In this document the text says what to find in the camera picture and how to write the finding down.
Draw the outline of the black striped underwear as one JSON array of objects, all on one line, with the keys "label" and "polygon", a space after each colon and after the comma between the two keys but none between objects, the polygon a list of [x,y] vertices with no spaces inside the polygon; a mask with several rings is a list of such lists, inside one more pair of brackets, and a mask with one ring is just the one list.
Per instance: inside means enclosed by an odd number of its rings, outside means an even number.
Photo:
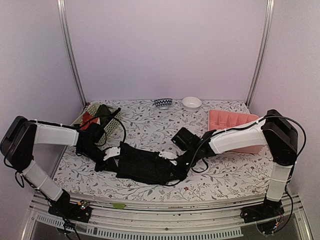
[{"label": "black striped underwear", "polygon": [[183,181],[172,174],[174,165],[159,157],[159,152],[137,149],[125,142],[120,142],[119,147],[117,178],[167,187],[176,186]]}]

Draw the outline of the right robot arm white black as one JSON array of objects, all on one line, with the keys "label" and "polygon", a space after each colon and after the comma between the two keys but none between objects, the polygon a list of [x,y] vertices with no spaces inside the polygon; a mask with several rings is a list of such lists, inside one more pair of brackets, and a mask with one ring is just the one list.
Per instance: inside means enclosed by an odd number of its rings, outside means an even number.
[{"label": "right robot arm white black", "polygon": [[277,110],[240,126],[205,132],[202,137],[181,128],[171,139],[184,153],[174,159],[172,175],[183,181],[192,166],[200,159],[214,157],[236,149],[267,146],[273,160],[266,201],[259,206],[262,218],[269,218],[278,210],[278,202],[290,178],[290,173],[304,146],[298,146],[301,125]]}]

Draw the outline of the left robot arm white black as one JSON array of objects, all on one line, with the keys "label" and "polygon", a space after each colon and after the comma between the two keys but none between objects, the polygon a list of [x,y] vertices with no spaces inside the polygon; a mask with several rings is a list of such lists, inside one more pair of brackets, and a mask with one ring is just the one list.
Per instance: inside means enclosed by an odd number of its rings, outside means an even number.
[{"label": "left robot arm white black", "polygon": [[0,152],[9,168],[55,203],[55,209],[63,217],[70,217],[75,210],[69,193],[57,185],[43,165],[37,162],[37,152],[42,146],[52,149],[74,147],[77,155],[89,158],[95,163],[96,171],[101,171],[121,153],[120,147],[100,148],[98,143],[105,134],[103,127],[94,119],[71,126],[18,115],[1,140]]}]

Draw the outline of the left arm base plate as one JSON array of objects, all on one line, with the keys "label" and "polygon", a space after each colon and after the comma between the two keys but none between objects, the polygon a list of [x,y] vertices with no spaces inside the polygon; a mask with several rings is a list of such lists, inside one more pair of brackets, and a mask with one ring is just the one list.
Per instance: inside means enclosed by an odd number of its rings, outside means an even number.
[{"label": "left arm base plate", "polygon": [[88,223],[93,209],[90,206],[82,206],[77,203],[67,202],[52,202],[48,209],[48,213],[57,217],[62,217],[68,220]]}]

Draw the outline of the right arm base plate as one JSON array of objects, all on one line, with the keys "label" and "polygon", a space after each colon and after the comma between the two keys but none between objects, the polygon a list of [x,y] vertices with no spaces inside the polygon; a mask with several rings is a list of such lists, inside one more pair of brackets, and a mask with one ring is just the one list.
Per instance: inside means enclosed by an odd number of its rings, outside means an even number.
[{"label": "right arm base plate", "polygon": [[243,207],[240,212],[240,217],[245,223],[252,223],[257,221],[274,218],[285,213],[282,205],[265,205],[257,204],[252,206]]}]

